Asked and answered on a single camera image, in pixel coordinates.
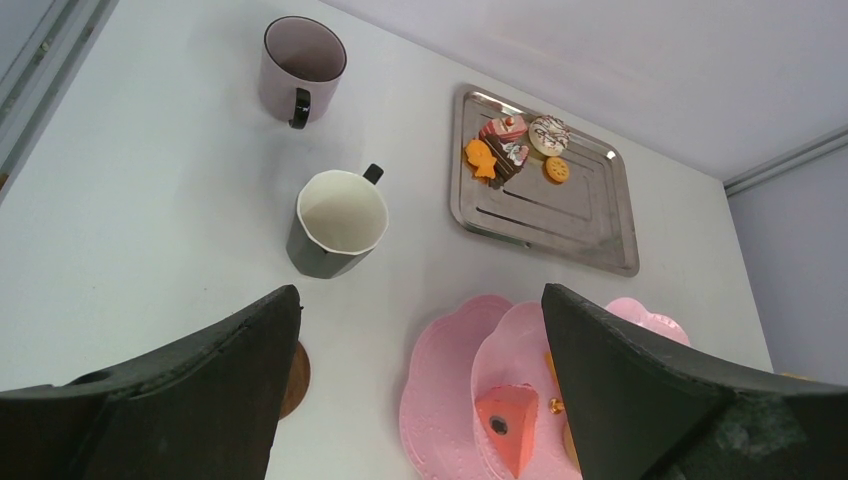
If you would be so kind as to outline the red layered cake slice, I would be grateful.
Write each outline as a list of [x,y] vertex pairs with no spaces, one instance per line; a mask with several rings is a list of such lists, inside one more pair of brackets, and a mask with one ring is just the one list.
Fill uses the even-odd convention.
[[534,455],[538,393],[529,384],[502,385],[478,396],[474,405],[503,465],[519,478]]

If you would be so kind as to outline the pink three-tier cake stand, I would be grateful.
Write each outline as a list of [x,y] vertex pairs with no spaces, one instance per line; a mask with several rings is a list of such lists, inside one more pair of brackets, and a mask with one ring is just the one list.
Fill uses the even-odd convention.
[[522,479],[578,479],[562,430],[562,396],[545,361],[542,307],[477,296],[435,320],[412,352],[399,412],[404,450],[423,479],[511,479],[475,410],[502,385],[529,384],[539,395],[534,455]]

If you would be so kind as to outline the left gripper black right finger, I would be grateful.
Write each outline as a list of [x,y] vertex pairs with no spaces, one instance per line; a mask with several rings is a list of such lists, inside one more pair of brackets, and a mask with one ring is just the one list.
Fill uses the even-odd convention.
[[843,479],[847,390],[735,364],[550,283],[541,306],[586,479]]

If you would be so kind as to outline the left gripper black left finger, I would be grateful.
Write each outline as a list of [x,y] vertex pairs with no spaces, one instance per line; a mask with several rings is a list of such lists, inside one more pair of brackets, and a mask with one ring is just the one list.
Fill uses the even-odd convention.
[[5,479],[262,479],[301,326],[292,285],[62,386],[1,395]]

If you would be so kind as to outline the yellow cake slice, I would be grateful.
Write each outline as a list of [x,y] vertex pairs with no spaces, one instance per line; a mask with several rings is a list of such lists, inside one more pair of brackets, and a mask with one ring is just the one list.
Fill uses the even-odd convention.
[[559,380],[558,380],[556,368],[555,368],[555,365],[554,365],[552,353],[550,351],[545,353],[545,361],[546,361],[546,365],[548,367],[548,371],[550,373],[550,376],[552,378],[552,381],[557,386],[557,388],[559,388]]

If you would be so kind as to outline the round golden bread bun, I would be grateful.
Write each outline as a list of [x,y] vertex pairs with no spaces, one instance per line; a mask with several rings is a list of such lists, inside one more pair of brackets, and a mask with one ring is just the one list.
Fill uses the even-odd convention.
[[563,430],[562,430],[562,442],[563,442],[563,448],[564,448],[564,451],[565,451],[567,458],[569,459],[569,461],[571,462],[573,467],[578,472],[581,472],[581,467],[580,467],[580,462],[579,462],[578,455],[577,455],[577,452],[576,452],[575,442],[574,442],[574,439],[573,439],[573,436],[572,436],[570,425],[568,423],[566,423],[564,425]]

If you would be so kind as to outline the white donut with chocolate drizzle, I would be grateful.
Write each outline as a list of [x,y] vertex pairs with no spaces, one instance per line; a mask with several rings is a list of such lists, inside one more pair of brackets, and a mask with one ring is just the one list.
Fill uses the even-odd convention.
[[561,119],[543,115],[530,123],[527,134],[530,143],[539,153],[556,157],[567,149],[571,131]]

